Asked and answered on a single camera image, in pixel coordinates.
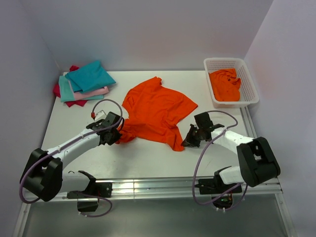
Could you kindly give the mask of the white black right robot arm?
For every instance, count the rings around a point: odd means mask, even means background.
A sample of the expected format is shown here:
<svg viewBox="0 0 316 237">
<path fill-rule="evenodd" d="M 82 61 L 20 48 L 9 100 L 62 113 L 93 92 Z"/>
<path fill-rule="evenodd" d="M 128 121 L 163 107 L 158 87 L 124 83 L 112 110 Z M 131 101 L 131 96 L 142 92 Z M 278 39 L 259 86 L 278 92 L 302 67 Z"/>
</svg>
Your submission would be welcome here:
<svg viewBox="0 0 316 237">
<path fill-rule="evenodd" d="M 280 175 L 279 163 L 266 138 L 240 135 L 231 130 L 238 125 L 237 119 L 234 124 L 224 126 L 214 124 L 209 114 L 194 116 L 196 123 L 190 126 L 181 145 L 198 148 L 201 141 L 207 142 L 206 148 L 219 145 L 236 154 L 238 165 L 221 168 L 209 179 L 193 179 L 194 189 L 199 189 L 201 195 L 241 193 L 242 184 L 256 187 Z"/>
</svg>

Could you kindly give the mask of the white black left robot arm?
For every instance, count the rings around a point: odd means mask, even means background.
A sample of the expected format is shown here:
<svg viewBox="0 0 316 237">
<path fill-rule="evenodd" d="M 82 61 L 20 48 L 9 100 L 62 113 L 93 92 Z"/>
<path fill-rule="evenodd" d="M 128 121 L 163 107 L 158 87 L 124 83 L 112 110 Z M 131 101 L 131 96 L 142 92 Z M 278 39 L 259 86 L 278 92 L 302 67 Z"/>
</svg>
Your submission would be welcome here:
<svg viewBox="0 0 316 237">
<path fill-rule="evenodd" d="M 121 137 L 119 126 L 123 124 L 124 118 L 110 112 L 105 119 L 87 125 L 80 134 L 63 144 L 48 150 L 37 148 L 32 151 L 20 179 L 20 199 L 32 203 L 24 198 L 23 190 L 43 201 L 50 201 L 63 192 L 93 196 L 96 192 L 94 176 L 82 170 L 64 173 L 64 168 L 91 149 L 114 144 Z"/>
</svg>

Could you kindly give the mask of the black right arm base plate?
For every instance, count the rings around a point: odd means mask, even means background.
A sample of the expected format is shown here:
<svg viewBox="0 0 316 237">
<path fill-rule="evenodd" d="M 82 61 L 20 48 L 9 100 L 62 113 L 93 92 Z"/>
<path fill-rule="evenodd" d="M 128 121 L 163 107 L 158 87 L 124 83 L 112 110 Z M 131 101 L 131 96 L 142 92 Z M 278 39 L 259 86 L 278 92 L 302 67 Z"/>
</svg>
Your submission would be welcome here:
<svg viewBox="0 0 316 237">
<path fill-rule="evenodd" d="M 200 195 L 211 195 L 211 198 L 214 199 L 221 193 L 232 188 L 234 185 L 236 185 L 236 183 L 226 185 L 218 178 L 213 177 L 208 179 L 198 179 L 195 187 L 198 188 Z M 212 204 L 216 209 L 230 208 L 234 203 L 233 194 L 240 194 L 241 192 L 242 188 L 241 186 L 238 186 L 235 189 L 229 191 L 227 194 L 224 194 Z"/>
</svg>

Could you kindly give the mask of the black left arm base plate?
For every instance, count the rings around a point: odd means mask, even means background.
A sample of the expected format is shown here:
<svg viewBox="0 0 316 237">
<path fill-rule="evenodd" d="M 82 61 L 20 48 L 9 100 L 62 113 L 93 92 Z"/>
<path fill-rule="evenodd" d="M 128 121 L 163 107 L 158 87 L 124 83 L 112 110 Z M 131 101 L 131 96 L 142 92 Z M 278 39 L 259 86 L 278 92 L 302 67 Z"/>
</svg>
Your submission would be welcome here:
<svg viewBox="0 0 316 237">
<path fill-rule="evenodd" d="M 95 212 L 100 207 L 101 202 L 109 204 L 108 214 L 113 207 L 109 198 L 112 195 L 113 184 L 111 182 L 96 182 L 91 188 L 85 191 L 72 191 L 67 193 L 67 199 L 77 199 L 77 210 L 80 214 L 93 216 L 90 212 Z"/>
</svg>

